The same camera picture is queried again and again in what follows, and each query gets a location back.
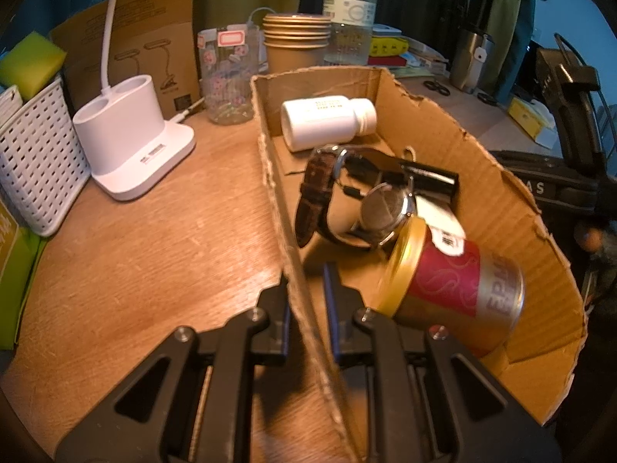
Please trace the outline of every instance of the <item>white plastic basket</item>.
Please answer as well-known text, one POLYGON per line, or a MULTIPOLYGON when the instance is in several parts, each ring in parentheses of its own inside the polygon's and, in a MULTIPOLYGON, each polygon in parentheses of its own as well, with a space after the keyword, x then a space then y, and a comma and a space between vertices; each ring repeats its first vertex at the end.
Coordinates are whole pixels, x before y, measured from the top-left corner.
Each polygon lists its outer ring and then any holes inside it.
POLYGON ((37 235, 53 235, 90 176, 60 77, 0 128, 0 185, 37 235))

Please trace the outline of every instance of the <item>open cardboard tray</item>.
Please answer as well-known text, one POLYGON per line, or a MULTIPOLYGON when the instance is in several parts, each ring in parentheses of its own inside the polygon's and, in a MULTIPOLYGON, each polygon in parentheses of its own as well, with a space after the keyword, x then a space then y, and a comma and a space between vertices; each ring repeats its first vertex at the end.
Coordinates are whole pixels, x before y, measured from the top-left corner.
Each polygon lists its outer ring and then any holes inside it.
MULTIPOLYGON (((519 322, 506 343, 482 359, 490 371, 539 421, 545 422, 567 395, 573 368, 584 344, 585 314, 568 267, 542 223, 528 189, 452 117, 430 99, 409 94, 384 69, 323 67, 254 77, 255 112, 260 119, 260 150, 278 243, 289 278, 290 305, 309 356, 319 370, 335 428, 353 458, 366 446, 363 377, 339 373, 329 350, 321 267, 335 260, 345 285, 369 297, 385 259, 358 253, 315 235, 298 249, 292 224, 309 152, 290 154, 280 125, 283 101, 323 95, 367 97, 378 114, 377 135, 357 138, 390 154, 406 145, 423 164, 458 172, 455 213, 468 238, 509 257, 523 268, 526 295, 519 322)), ((353 221, 357 202, 335 187, 330 223, 353 221)))

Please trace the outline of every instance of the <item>brown leather watch strap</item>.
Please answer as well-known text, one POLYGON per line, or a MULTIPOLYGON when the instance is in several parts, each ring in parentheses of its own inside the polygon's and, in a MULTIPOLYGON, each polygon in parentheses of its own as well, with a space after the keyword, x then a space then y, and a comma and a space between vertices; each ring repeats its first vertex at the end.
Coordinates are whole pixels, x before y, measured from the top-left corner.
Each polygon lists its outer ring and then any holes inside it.
POLYGON ((332 170, 337 156, 314 152, 308 160, 304 181, 300 185, 300 202, 295 211, 295 240, 298 247, 309 243, 320 222, 326 216, 332 198, 332 170))

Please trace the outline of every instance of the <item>white desk lamp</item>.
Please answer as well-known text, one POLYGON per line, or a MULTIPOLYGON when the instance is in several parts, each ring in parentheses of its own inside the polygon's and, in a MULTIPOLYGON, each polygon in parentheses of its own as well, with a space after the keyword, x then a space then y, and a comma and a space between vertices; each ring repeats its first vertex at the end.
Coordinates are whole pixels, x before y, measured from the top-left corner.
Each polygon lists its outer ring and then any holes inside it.
POLYGON ((103 53, 101 95, 83 106, 73 124, 92 177, 119 201, 146 193, 195 147, 190 127, 163 118, 152 77, 139 74, 109 86, 107 67, 116 0, 109 0, 103 53))

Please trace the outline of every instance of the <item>brown cardboard package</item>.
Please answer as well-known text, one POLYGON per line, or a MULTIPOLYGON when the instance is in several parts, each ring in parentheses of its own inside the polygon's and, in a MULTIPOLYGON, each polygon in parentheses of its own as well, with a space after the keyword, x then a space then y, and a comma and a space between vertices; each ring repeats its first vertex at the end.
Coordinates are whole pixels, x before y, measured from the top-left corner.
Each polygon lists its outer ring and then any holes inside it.
MULTIPOLYGON (((76 110, 101 93, 101 48, 107 2, 79 12, 51 31, 67 52, 64 73, 76 110)), ((199 99, 192 0, 118 0, 109 53, 109 83, 152 76, 167 119, 199 99)))
MULTIPOLYGON (((516 260, 526 276, 525 305, 514 332, 482 361, 539 422, 545 422, 570 389, 586 321, 568 262, 548 235, 527 188, 437 104, 410 95, 384 69, 300 69, 256 77, 253 89, 255 112, 261 121, 265 180, 289 278, 290 304, 319 370, 334 426, 350 455, 360 458, 365 454, 363 380, 354 370, 343 377, 332 361, 321 267, 324 261, 337 261, 342 282, 367 296, 376 289, 385 260, 375 252, 358 253, 330 244, 319 235, 305 248, 297 248, 292 224, 303 178, 300 172, 309 153, 290 154, 280 125, 282 102, 294 98, 368 97, 378 114, 377 135, 354 143, 371 144, 396 155, 411 145, 419 162, 460 174, 455 213, 468 238, 516 260)), ((349 225, 355 207, 357 202, 335 187, 329 214, 333 228, 349 225)))

